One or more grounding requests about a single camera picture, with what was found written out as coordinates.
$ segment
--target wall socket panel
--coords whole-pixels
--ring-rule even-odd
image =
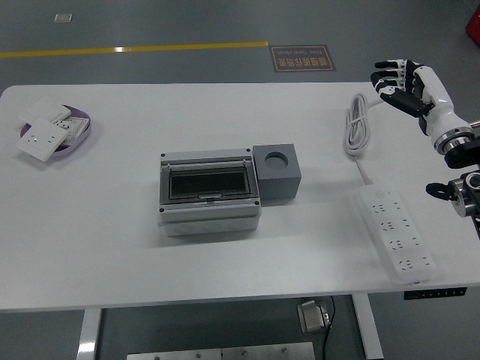
[[[15,146],[39,160],[47,161],[67,134],[65,129],[39,118]]]
[[[361,187],[355,195],[355,204],[394,282],[419,284],[435,274],[437,267],[391,185]]]

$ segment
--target round hole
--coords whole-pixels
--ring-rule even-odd
[[[282,170],[288,166],[288,158],[281,152],[271,152],[265,157],[265,164],[273,170]]]

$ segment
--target robotic hand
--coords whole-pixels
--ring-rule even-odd
[[[377,62],[370,79],[386,103],[418,117],[423,133],[431,138],[435,150],[445,155],[452,169],[480,164],[480,137],[475,139],[469,123],[454,113],[445,87],[427,66],[410,60]],[[480,237],[480,171],[463,174],[444,184],[429,184],[427,192],[452,202],[461,216],[471,216]]]
[[[454,113],[452,99],[431,67],[410,60],[381,61],[370,79],[376,92],[393,107],[418,117],[433,148],[452,169],[480,162],[480,140],[470,124]]]

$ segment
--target gray plastic box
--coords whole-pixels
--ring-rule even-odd
[[[255,145],[253,159],[260,199],[292,199],[296,196],[302,173],[293,144]]]

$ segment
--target gray floor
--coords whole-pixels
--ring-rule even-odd
[[[368,81],[374,62],[407,58],[431,66],[448,89],[457,114],[473,121],[480,119],[480,48],[464,27],[478,4],[478,0],[118,0],[115,4],[4,0],[0,1],[0,53],[268,41],[326,44],[337,70],[275,73],[265,48],[0,58],[0,92],[20,84]],[[55,24],[57,13],[73,13],[73,21]],[[461,236],[456,241],[461,246]],[[374,294],[370,300],[386,359],[480,357],[479,289],[468,289],[463,298],[404,301],[402,294],[392,293]],[[299,301],[108,310],[98,358],[287,341],[313,341],[318,350],[322,337],[302,337],[299,331]],[[328,359],[362,359],[351,299],[338,296],[336,302]],[[82,316],[80,310],[0,313],[0,359],[75,359]]]

